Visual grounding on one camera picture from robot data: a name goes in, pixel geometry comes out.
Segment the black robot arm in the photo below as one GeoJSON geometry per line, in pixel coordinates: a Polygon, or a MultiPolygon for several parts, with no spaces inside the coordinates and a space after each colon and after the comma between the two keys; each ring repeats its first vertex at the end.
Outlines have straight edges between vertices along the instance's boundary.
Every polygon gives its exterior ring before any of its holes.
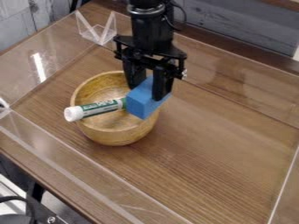
{"type": "Polygon", "coordinates": [[[123,61],[125,81],[131,89],[154,71],[152,99],[160,101],[172,91],[174,79],[186,75],[187,53],[174,45],[174,0],[128,0],[132,35],[116,35],[115,57],[123,61]]]}

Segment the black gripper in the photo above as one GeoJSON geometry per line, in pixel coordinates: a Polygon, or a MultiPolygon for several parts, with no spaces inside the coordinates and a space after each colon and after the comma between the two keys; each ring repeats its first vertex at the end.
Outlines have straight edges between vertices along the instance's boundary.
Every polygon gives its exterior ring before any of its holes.
{"type": "Polygon", "coordinates": [[[123,60],[125,81],[131,89],[154,69],[152,98],[160,101],[172,91],[174,77],[182,78],[187,54],[174,46],[174,9],[129,8],[132,35],[113,37],[116,58],[123,60]]]}

